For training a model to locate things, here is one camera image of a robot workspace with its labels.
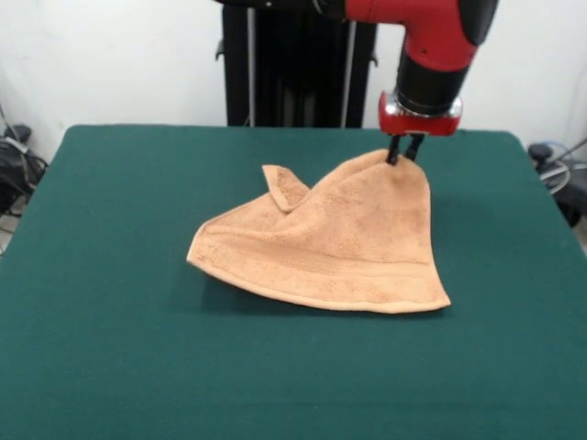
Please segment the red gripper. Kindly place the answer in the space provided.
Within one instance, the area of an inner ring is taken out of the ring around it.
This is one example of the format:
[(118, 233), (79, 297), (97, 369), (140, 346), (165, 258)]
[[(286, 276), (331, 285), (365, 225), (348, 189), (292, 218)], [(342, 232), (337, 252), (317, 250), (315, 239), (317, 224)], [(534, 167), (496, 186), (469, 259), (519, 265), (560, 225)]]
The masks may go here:
[(397, 163), (401, 136), (412, 135), (404, 156), (415, 161), (424, 135), (448, 137), (456, 133), (462, 116), (462, 100), (455, 99), (450, 109), (439, 116), (410, 113), (398, 102), (395, 93), (383, 92), (379, 99), (379, 125), (384, 134), (391, 136), (386, 162)]

